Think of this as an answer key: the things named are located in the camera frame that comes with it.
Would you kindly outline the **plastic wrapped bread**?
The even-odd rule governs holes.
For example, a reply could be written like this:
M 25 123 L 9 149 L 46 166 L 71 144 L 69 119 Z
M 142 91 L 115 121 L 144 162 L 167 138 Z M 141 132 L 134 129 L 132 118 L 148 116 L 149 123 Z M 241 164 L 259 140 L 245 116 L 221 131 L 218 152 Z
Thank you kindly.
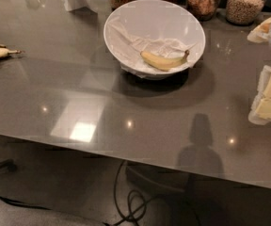
M 255 27 L 248 35 L 247 39 L 251 42 L 262 43 L 269 41 L 269 31 L 271 27 L 271 17 L 264 20 Z

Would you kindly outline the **white bowl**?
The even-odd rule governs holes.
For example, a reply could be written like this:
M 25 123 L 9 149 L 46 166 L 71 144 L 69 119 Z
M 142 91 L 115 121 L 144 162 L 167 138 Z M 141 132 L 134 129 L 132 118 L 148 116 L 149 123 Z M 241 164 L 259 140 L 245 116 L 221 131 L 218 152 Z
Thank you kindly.
M 185 45 L 195 43 L 195 64 L 203 55 L 206 43 L 203 28 L 181 6 L 162 0 L 136 0 L 114 10 L 107 20 L 114 18 L 119 18 L 129 33 L 144 39 L 176 39 Z

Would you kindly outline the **round glass jar with nuts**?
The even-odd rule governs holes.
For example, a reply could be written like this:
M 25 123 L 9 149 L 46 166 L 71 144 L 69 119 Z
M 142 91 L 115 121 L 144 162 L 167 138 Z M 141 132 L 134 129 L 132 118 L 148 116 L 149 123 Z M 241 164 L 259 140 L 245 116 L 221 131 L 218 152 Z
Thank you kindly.
M 199 21 L 213 18 L 221 0 L 186 0 L 186 8 Z

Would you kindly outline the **white paper towel in bowl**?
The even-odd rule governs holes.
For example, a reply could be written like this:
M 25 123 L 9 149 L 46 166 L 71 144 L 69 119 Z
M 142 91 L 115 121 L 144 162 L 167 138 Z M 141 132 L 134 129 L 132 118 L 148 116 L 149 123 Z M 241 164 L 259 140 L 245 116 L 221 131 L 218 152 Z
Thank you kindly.
M 144 39 L 129 33 L 119 18 L 106 21 L 104 41 L 109 51 L 120 62 L 121 68 L 139 78 L 162 80 L 192 68 L 195 64 L 195 43 L 185 45 L 176 39 Z M 181 60 L 183 63 L 179 66 L 160 69 L 147 63 L 142 54 Z

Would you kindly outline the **round glass jar with chickpeas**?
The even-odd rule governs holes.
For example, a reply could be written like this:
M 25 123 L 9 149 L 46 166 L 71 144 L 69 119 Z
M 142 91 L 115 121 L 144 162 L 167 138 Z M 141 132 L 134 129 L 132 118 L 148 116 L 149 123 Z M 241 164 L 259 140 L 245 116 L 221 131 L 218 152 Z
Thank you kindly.
M 248 25 L 262 11 L 265 0 L 228 0 L 226 19 L 232 24 Z

